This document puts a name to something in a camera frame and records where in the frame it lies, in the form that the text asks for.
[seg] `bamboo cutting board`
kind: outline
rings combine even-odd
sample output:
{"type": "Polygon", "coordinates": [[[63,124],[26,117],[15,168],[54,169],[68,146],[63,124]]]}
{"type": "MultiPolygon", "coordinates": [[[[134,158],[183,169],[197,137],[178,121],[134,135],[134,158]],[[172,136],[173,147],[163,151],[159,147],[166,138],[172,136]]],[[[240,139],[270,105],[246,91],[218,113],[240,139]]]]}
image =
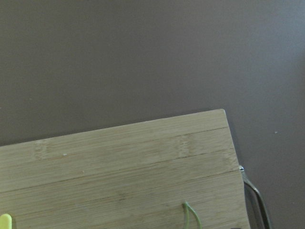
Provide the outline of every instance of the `bamboo cutting board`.
{"type": "Polygon", "coordinates": [[[0,213],[16,229],[249,229],[224,110],[0,147],[0,213]],[[195,229],[195,220],[190,223],[195,229]]]}

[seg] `wooden board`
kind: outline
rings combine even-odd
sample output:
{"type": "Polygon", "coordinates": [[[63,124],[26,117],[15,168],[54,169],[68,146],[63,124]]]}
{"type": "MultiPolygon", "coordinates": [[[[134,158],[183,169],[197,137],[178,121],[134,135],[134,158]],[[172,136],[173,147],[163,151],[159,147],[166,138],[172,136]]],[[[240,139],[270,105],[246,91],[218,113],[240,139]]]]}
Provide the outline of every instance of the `wooden board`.
{"type": "Polygon", "coordinates": [[[224,110],[0,147],[0,213],[17,229],[249,229],[224,110]],[[197,228],[194,220],[190,228],[197,228]]]}

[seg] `green string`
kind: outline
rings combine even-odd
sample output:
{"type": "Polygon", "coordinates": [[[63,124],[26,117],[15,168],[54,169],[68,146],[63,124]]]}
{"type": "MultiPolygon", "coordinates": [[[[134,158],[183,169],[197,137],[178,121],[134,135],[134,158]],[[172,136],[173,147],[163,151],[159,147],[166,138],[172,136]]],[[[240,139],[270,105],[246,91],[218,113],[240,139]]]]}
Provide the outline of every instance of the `green string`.
{"type": "Polygon", "coordinates": [[[189,225],[190,225],[190,213],[189,211],[191,211],[191,213],[194,215],[197,225],[198,225],[198,229],[202,229],[202,224],[201,221],[196,213],[196,211],[189,205],[188,202],[184,202],[183,203],[183,207],[184,207],[184,215],[185,215],[185,224],[183,229],[188,229],[189,225]]]}

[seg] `yellow clip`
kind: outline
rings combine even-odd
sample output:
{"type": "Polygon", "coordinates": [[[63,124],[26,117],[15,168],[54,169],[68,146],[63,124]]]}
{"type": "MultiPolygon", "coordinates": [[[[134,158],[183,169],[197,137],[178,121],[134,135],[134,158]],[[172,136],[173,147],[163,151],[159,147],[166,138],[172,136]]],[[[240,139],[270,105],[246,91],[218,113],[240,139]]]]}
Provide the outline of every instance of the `yellow clip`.
{"type": "Polygon", "coordinates": [[[9,214],[0,216],[0,229],[11,229],[11,216],[9,214]]]}

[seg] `cutting board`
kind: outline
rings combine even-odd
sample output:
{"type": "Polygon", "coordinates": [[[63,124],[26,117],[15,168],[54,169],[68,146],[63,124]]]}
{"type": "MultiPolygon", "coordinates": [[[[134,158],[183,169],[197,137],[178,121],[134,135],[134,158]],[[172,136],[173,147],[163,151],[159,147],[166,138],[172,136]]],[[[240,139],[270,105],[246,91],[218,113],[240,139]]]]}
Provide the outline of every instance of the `cutting board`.
{"type": "Polygon", "coordinates": [[[0,147],[15,229],[249,229],[224,110],[0,147]],[[197,228],[191,218],[190,228],[197,228]]]}

